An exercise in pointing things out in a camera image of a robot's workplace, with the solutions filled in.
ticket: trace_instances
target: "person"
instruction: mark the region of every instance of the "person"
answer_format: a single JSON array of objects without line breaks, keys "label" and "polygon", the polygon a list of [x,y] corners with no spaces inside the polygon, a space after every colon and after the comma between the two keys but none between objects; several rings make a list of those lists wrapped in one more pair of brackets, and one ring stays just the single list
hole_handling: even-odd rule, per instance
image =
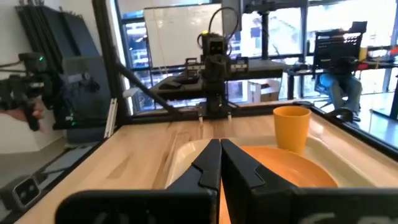
[{"label": "person", "polygon": [[[26,116],[24,114],[24,112],[21,109],[14,109],[14,110],[0,110],[1,114],[6,114],[9,115],[10,117],[18,120],[18,121],[24,121],[26,122]],[[34,111],[32,113],[32,115],[37,118],[37,119],[43,119],[44,118],[44,104],[43,101],[38,98],[35,101],[35,108]],[[40,131],[42,133],[46,133],[46,130],[44,129],[43,126],[40,125]]]},{"label": "person", "polygon": [[[354,120],[360,121],[358,111],[362,93],[361,81],[351,73],[325,73],[320,76],[320,83],[327,89],[328,96],[335,109],[347,108],[354,112]],[[346,101],[343,100],[345,95],[348,97]]]}]

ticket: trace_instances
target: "wooden tabletop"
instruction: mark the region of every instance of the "wooden tabletop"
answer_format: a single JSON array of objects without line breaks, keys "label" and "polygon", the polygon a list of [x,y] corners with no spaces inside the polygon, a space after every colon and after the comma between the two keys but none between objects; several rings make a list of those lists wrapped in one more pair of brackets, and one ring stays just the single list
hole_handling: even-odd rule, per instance
[{"label": "wooden tabletop", "polygon": [[[162,189],[174,152],[199,139],[261,136],[274,132],[272,116],[123,126],[31,208],[17,223],[50,224],[60,202],[88,189]],[[313,115],[310,134],[380,187],[398,187],[398,165]]]}]

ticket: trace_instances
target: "floor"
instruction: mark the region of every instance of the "floor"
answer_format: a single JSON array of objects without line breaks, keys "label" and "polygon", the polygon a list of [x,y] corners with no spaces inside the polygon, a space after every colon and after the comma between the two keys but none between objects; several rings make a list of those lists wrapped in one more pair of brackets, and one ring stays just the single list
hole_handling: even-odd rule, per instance
[{"label": "floor", "polygon": [[[386,118],[370,113],[372,108],[382,108],[383,105],[391,105],[393,93],[382,93],[376,95],[363,95],[361,98],[361,112],[359,117],[362,119],[358,123],[359,127],[371,133],[375,137],[382,139],[394,146],[398,146],[398,123],[389,121]],[[325,102],[317,102],[316,106],[321,106]],[[324,110],[331,111],[333,106],[327,106]],[[12,179],[20,176],[31,174],[44,165],[51,162],[52,164],[46,170],[61,169],[70,166],[91,148],[93,144],[79,147],[78,150],[64,152],[66,140],[64,138],[55,141],[53,144],[44,148],[40,152],[7,154],[0,155],[0,187],[7,184]],[[59,174],[52,174],[48,180],[41,184],[44,187],[51,179],[56,178]],[[0,202],[0,220],[4,218],[8,212]]]}]

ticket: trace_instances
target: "office chair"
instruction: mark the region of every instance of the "office chair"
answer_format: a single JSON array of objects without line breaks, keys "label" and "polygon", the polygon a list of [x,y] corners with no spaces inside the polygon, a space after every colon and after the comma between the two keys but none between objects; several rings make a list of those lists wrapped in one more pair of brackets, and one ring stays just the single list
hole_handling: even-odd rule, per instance
[{"label": "office chair", "polygon": [[[315,50],[313,56],[312,73],[315,79],[314,90],[320,94],[329,95],[325,86],[320,83],[321,74],[317,75],[317,69],[330,71],[332,61],[342,57],[359,57],[363,33],[352,30],[331,30],[315,33]],[[331,105],[330,99],[320,108]]]}]

